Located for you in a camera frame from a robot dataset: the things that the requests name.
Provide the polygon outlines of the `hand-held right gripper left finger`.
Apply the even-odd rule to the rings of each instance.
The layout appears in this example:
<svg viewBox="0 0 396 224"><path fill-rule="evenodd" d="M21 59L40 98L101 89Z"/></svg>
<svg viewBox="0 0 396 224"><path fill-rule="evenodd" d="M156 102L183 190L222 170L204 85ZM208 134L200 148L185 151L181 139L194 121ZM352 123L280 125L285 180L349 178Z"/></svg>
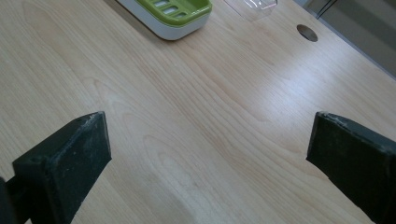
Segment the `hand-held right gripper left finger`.
<svg viewBox="0 0 396 224"><path fill-rule="evenodd" d="M33 224L70 224L111 161L106 114L71 120L12 162L27 188Z"/></svg>

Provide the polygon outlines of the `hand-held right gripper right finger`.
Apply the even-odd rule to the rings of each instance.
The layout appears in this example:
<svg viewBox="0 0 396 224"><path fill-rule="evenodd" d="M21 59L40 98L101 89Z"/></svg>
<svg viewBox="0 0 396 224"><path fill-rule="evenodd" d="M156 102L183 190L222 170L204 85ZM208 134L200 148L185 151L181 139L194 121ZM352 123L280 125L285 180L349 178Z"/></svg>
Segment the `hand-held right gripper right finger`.
<svg viewBox="0 0 396 224"><path fill-rule="evenodd" d="M306 159L375 224L396 224L396 142L328 112L315 115Z"/></svg>

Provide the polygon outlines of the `clear plastic container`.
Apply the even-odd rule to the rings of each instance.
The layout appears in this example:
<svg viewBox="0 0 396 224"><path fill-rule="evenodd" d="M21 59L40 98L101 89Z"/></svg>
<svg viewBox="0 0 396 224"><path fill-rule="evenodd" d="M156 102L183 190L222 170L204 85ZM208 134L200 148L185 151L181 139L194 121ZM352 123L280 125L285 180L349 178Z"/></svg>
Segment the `clear plastic container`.
<svg viewBox="0 0 396 224"><path fill-rule="evenodd" d="M269 16L277 6L277 0L225 0L242 18L257 21Z"/></svg>

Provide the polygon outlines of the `green and white soap dish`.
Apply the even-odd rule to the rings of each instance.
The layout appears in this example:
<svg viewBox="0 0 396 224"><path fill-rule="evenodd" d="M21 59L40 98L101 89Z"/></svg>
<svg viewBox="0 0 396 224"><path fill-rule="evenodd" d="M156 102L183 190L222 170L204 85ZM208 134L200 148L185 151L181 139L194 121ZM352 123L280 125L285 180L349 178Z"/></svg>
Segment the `green and white soap dish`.
<svg viewBox="0 0 396 224"><path fill-rule="evenodd" d="M210 0L117 0L156 36L179 40L202 28L212 11Z"/></svg>

